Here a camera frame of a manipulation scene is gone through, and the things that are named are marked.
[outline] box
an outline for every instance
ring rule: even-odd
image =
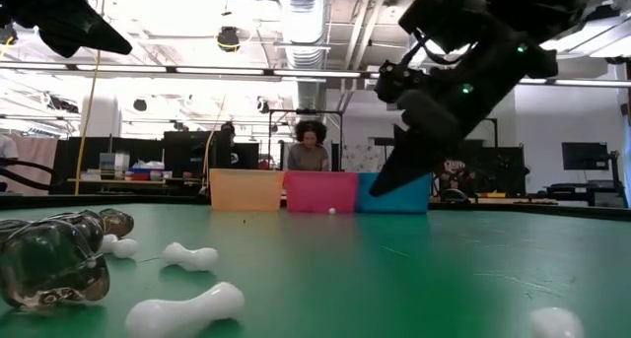
[[[113,153],[99,154],[99,169],[100,170],[114,170],[115,165],[116,165],[116,154],[113,154]]]
[[[357,212],[386,214],[425,214],[432,192],[432,175],[427,174],[380,197],[369,194],[379,174],[360,173]]]
[[[354,172],[288,171],[285,175],[289,212],[355,212],[358,174]]]
[[[278,211],[284,173],[273,170],[210,169],[215,211]]]

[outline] woman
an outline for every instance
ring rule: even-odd
[[[326,138],[326,126],[315,120],[303,120],[296,124],[296,140],[289,149],[289,170],[328,170],[328,153],[322,146]]]

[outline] curly hair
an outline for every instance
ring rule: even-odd
[[[296,140],[303,142],[305,132],[314,132],[317,143],[321,145],[326,139],[326,126],[317,120],[302,120],[296,124]]]

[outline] green tabletop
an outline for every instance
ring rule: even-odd
[[[148,299],[186,300],[228,281],[244,312],[200,337],[526,338],[528,313],[561,306],[588,338],[631,331],[631,224],[511,212],[428,216],[212,213],[209,207],[121,205],[134,259],[108,257],[111,289],[91,306],[16,313],[0,304],[0,337],[126,337]],[[37,219],[79,208],[0,212]],[[211,246],[213,274],[163,268],[171,242]]]

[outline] blue bin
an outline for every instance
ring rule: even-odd
[[[360,213],[425,214],[432,191],[432,175],[427,174],[388,193],[374,197],[368,193],[378,173],[360,173],[355,210]]]

